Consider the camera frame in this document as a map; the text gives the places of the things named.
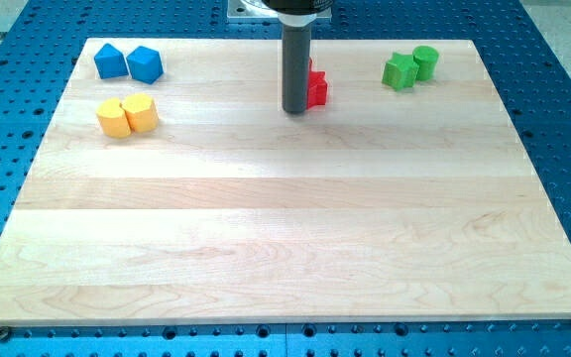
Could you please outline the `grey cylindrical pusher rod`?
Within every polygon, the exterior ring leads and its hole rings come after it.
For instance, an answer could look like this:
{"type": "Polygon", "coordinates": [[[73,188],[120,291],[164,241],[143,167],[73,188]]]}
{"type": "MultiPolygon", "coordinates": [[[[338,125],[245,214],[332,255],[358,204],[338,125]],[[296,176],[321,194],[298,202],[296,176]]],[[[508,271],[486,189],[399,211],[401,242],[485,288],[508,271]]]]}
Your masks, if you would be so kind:
{"type": "Polygon", "coordinates": [[[282,105],[290,114],[307,108],[311,25],[315,15],[278,14],[282,24],[282,105]]]}

